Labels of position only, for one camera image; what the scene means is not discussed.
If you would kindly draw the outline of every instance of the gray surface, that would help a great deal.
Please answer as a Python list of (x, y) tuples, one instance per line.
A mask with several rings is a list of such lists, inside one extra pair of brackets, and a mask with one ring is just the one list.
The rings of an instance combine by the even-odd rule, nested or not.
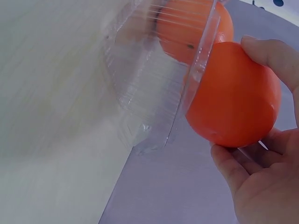
[[(281, 39), (299, 49), (299, 29), (255, 6), (227, 4), (235, 40), (244, 34)], [(295, 127), (292, 98), (283, 86), (276, 126)], [(164, 150), (137, 156), (132, 152), (100, 224), (231, 224), (236, 223), (229, 190), (215, 169), (208, 143), (186, 121)]]

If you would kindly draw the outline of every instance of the clear plastic container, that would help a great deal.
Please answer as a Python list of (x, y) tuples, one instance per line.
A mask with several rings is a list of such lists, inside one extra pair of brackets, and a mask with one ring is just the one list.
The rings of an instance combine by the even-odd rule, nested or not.
[(205, 26), (193, 27), (200, 40), (194, 46), (197, 53), (191, 66), (180, 63), (163, 51), (155, 29), (166, 2), (132, 0), (108, 25), (103, 41), (104, 62), (118, 101), (142, 120), (135, 140), (141, 154), (163, 148), (174, 138), (205, 71), (220, 20), (214, 10), (218, 0), (202, 1), (209, 14), (202, 15)]

